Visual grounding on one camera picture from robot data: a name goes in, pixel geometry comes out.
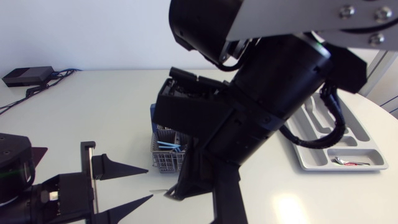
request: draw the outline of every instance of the black box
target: black box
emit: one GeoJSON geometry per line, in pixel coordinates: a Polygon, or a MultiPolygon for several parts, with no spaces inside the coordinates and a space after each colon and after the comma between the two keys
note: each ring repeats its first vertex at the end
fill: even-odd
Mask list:
{"type": "Polygon", "coordinates": [[[43,85],[47,83],[54,69],[51,66],[16,68],[2,78],[8,87],[43,85]]]}

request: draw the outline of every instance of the white surface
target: white surface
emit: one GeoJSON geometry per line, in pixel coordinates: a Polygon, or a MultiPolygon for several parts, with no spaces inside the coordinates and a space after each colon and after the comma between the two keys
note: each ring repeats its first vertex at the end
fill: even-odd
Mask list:
{"type": "MultiPolygon", "coordinates": [[[[80,171],[80,141],[96,141],[95,154],[149,169],[148,174],[98,182],[104,211],[168,189],[177,175],[152,167],[149,106],[166,70],[79,72],[0,116],[0,131],[28,136],[48,153],[35,183],[80,171]]],[[[231,74],[194,71],[219,80],[231,74]]],[[[0,83],[0,105],[24,96],[26,88],[0,83]]],[[[398,120],[359,95],[341,93],[379,146],[390,167],[372,172],[306,172],[280,133],[273,135],[241,168],[241,190],[249,223],[398,223],[398,120]]],[[[174,202],[162,194],[120,223],[209,223],[211,195],[174,202]]]]}
{"type": "Polygon", "coordinates": [[[14,68],[215,68],[178,45],[165,0],[0,1],[0,77],[14,68]]]}

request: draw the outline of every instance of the cable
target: cable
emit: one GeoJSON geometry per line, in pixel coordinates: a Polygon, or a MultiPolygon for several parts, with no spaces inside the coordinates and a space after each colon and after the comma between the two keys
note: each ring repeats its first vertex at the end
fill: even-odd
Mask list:
{"type": "Polygon", "coordinates": [[[392,112],[394,112],[394,111],[396,111],[396,110],[398,110],[398,108],[393,109],[392,111],[390,111],[390,113],[392,113],[392,112]]]}
{"type": "Polygon", "coordinates": [[[387,101],[387,102],[383,103],[383,104],[382,104],[382,105],[380,105],[380,106],[384,106],[384,105],[386,105],[386,104],[390,103],[392,100],[394,100],[394,99],[396,99],[396,98],[398,98],[398,96],[396,96],[396,97],[393,97],[391,100],[389,100],[389,101],[387,101]]]}
{"type": "Polygon", "coordinates": [[[218,69],[224,72],[232,72],[242,67],[243,63],[248,59],[250,53],[254,49],[257,44],[258,39],[252,39],[252,41],[246,47],[246,50],[243,52],[242,57],[236,62],[233,66],[225,66],[223,64],[215,64],[218,69]]]}
{"type": "Polygon", "coordinates": [[[338,101],[337,87],[326,82],[321,89],[321,99],[325,103],[325,106],[329,109],[330,113],[336,119],[334,130],[323,138],[312,141],[304,141],[299,137],[294,136],[290,130],[283,125],[279,130],[288,140],[298,146],[311,149],[325,149],[335,145],[340,141],[344,135],[346,126],[343,113],[340,108],[340,103],[338,101]]]}
{"type": "Polygon", "coordinates": [[[30,97],[35,96],[35,95],[37,95],[37,94],[39,94],[39,93],[42,93],[43,91],[49,89],[50,87],[53,87],[53,86],[57,85],[57,84],[60,83],[64,78],[69,77],[71,74],[73,74],[73,73],[76,72],[76,71],[81,71],[81,70],[80,70],[80,69],[75,69],[75,68],[69,68],[69,69],[62,70],[62,71],[60,71],[60,72],[53,72],[53,73],[51,74],[51,76],[53,76],[54,79],[57,79],[56,82],[54,82],[53,84],[50,84],[50,85],[46,84],[46,85],[43,85],[43,86],[38,86],[38,87],[33,87],[33,88],[28,89],[28,90],[26,91],[26,96],[25,96],[25,98],[20,99],[20,100],[17,100],[17,101],[15,101],[15,102],[13,102],[13,103],[9,103],[9,104],[6,105],[6,106],[0,107],[0,110],[2,110],[2,111],[0,112],[0,115],[4,114],[4,113],[5,113],[6,111],[8,111],[9,109],[11,109],[11,108],[13,108],[14,106],[16,106],[16,105],[18,105],[18,104],[24,102],[25,100],[29,99],[30,97]]]}

